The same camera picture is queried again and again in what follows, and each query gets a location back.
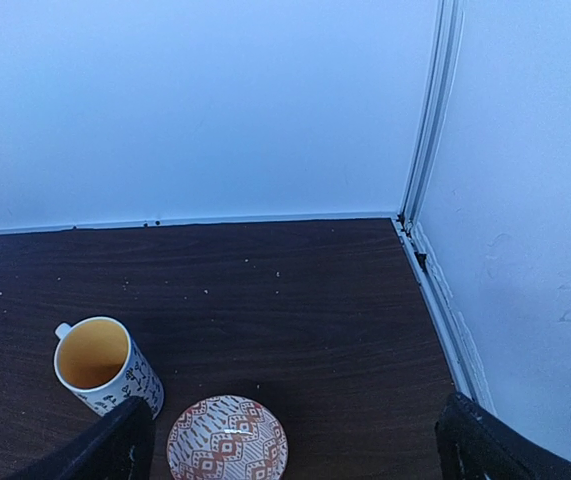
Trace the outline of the red patterned ceramic bowl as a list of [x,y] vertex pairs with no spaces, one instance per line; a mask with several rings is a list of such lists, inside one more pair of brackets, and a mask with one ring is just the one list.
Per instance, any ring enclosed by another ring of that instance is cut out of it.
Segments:
[[288,462],[281,422],[259,402],[209,397],[181,413],[166,456],[175,479],[280,479]]

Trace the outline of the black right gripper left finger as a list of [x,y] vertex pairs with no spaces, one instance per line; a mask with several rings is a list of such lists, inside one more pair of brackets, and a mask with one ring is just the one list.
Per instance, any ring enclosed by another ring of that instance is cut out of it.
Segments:
[[154,454],[154,420],[131,397],[65,447],[12,474],[12,479],[147,479]]

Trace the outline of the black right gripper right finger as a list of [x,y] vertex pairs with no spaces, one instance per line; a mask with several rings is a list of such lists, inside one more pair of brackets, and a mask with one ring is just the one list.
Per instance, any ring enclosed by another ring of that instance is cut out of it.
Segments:
[[571,462],[536,445],[461,392],[435,424],[444,479],[571,479]]

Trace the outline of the aluminium right corner post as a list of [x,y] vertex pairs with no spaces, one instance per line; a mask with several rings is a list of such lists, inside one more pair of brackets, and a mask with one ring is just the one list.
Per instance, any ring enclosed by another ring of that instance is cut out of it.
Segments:
[[494,414],[496,408],[472,334],[420,223],[445,124],[465,20],[463,1],[438,1],[418,133],[394,228],[410,262],[457,390]]

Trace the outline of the white floral mug yellow inside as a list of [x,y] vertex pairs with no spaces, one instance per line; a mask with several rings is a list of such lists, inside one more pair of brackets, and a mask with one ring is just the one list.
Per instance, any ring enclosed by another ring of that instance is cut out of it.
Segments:
[[142,398],[157,418],[165,393],[159,376],[116,319],[90,317],[62,323],[53,366],[59,382],[99,416],[131,397]]

